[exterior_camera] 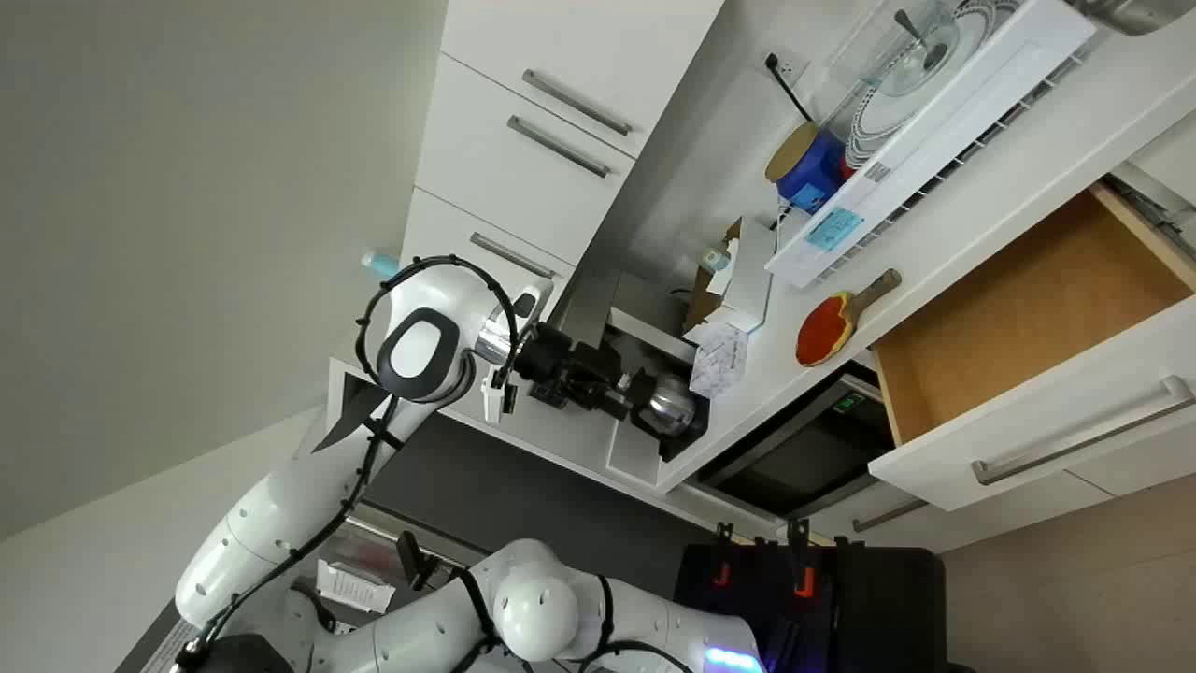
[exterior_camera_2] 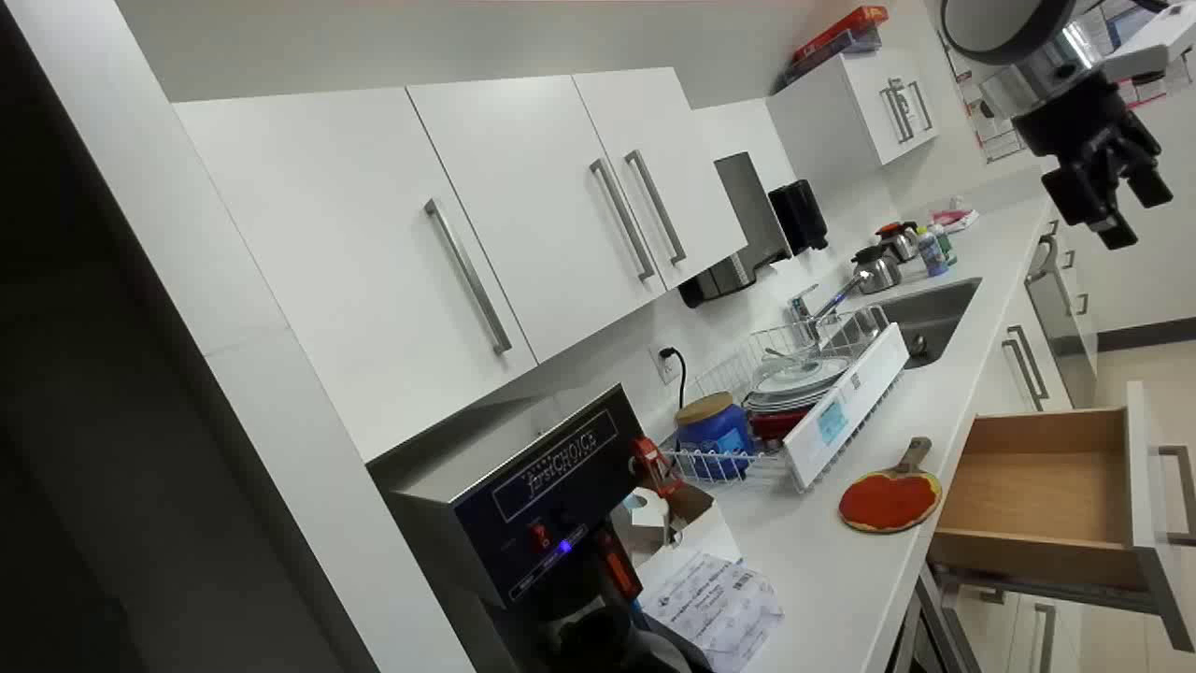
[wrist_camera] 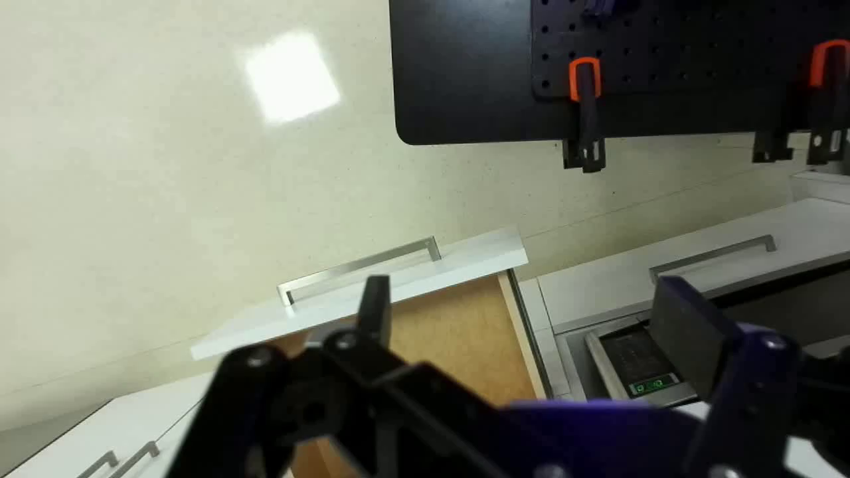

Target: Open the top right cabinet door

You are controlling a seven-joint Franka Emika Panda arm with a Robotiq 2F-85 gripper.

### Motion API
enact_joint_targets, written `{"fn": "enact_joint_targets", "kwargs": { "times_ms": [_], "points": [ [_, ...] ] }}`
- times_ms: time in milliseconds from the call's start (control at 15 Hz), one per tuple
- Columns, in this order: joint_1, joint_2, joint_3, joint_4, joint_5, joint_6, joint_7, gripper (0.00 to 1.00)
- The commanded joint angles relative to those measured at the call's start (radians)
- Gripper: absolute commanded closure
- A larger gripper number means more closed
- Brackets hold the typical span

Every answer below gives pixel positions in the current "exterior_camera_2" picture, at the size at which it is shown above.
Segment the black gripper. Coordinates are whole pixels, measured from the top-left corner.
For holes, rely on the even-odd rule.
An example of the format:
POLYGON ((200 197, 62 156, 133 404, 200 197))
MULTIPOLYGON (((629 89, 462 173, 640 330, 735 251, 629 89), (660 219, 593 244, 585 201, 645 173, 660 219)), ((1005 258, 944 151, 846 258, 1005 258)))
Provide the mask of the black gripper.
POLYGON ((1143 211, 1174 197, 1159 175, 1159 137, 1101 76, 1080 77, 1070 95, 1015 115, 1014 128, 1034 156, 1055 156, 1044 187, 1057 213, 1088 224, 1105 251, 1136 244, 1118 211, 1118 183, 1128 183, 1143 211))

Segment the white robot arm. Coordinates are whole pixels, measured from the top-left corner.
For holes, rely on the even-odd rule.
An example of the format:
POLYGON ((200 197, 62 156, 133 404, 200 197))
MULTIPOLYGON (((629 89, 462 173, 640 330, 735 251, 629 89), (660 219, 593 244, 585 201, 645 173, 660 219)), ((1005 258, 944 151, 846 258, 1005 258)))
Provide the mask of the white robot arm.
POLYGON ((938 0, 938 31, 1034 156, 1055 156, 1046 196, 1110 251, 1136 231, 1118 211, 1128 183, 1143 211, 1174 192, 1159 137, 1122 96, 1126 77, 1162 77, 1196 40, 1193 0, 1128 0, 1143 21, 1113 40, 1101 0, 938 0))

